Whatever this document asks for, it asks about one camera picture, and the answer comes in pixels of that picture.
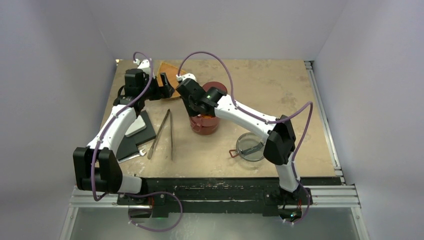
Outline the orange fried chicken wing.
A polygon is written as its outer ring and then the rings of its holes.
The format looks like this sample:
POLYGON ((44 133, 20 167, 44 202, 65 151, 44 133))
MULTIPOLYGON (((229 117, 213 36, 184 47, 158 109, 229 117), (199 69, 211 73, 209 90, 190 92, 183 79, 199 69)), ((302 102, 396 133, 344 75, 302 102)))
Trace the orange fried chicken wing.
POLYGON ((212 119, 212 118, 214 118, 213 116, 211 116, 211 115, 201 115, 201 117, 202 118, 205 118, 205 119, 212 119))

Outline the glass lid with red clasp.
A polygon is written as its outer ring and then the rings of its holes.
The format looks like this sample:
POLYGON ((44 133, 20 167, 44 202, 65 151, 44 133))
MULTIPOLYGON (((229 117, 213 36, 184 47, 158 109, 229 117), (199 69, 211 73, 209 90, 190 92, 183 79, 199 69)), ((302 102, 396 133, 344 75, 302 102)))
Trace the glass lid with red clasp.
POLYGON ((231 158, 241 157, 251 163, 259 162, 264 157, 265 143, 252 132, 242 134, 236 141, 235 149, 230 149, 231 158))

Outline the dark red steel lunch pot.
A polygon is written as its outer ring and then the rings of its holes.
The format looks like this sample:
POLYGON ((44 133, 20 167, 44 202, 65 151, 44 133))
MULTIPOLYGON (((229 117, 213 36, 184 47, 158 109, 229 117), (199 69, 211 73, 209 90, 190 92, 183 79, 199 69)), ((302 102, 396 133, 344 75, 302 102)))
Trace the dark red steel lunch pot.
POLYGON ((195 132, 198 135, 207 136, 207 135, 211 135, 215 133, 218 127, 219 127, 218 124, 212 125, 212 126, 192 125, 191 129, 193 132, 195 132))

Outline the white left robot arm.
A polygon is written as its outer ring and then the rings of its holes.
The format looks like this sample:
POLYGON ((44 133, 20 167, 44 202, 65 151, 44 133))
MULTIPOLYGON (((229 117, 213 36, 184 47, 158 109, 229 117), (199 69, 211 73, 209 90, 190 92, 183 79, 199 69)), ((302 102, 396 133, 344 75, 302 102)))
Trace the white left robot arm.
POLYGON ((124 175, 115 156, 125 134, 140 115, 145 101, 170 98, 175 89, 166 73, 160 73, 162 84, 147 70, 132 68, 124 75, 124 85, 113 101, 111 114, 99 133, 85 147, 73 152, 76 185, 79 190, 110 194, 129 193, 138 205, 146 203, 149 191, 141 177, 124 175))

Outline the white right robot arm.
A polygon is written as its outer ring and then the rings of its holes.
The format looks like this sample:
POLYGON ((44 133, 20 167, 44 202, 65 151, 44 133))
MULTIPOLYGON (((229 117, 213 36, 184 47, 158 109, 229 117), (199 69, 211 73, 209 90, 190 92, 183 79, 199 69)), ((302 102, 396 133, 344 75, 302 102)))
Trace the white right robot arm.
POLYGON ((300 178, 295 173, 296 136, 290 120, 258 112, 233 100, 225 91, 211 87, 204 90, 190 78, 179 76, 176 91, 180 94, 189 116, 209 115, 231 121, 250 131, 264 143, 263 156, 275 165, 279 178, 280 196, 288 204, 300 198, 300 178))

